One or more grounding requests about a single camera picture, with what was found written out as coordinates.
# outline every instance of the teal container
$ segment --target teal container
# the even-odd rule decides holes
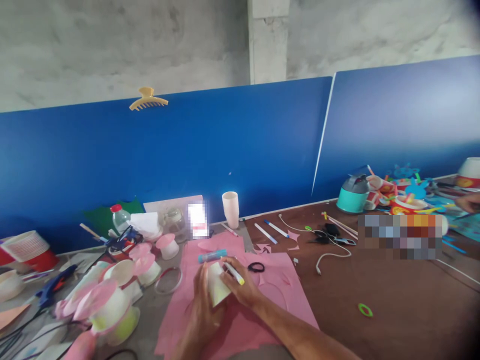
[[[369,192],[367,175],[352,175],[343,183],[336,207],[347,214],[361,214],[364,212]]]

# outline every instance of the hand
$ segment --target hand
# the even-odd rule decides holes
[[[220,279],[231,290],[240,304],[243,304],[248,308],[253,308],[255,305],[260,303],[264,298],[264,295],[254,284],[249,271],[234,257],[222,257],[221,261],[232,265],[241,275],[243,280],[245,280],[245,283],[240,285],[231,275],[227,274],[226,272],[220,275]]]
[[[478,213],[480,212],[480,192],[459,197],[455,200],[455,204],[467,213]]]
[[[207,286],[207,264],[203,263],[193,280],[194,298],[187,335],[195,337],[202,345],[206,345],[220,327],[225,315],[225,304],[212,308]]]

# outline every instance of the tissue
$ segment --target tissue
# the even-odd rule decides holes
[[[145,238],[160,236],[163,231],[157,212],[133,213],[127,222]]]

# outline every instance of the concrete wall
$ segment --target concrete wall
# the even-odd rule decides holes
[[[291,0],[287,78],[480,54],[469,0]]]
[[[247,85],[246,0],[2,0],[0,112]]]

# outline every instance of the red bottle cap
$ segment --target red bottle cap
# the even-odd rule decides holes
[[[122,210],[122,205],[115,204],[110,208],[110,210],[111,210],[112,213],[116,213],[116,212]]]

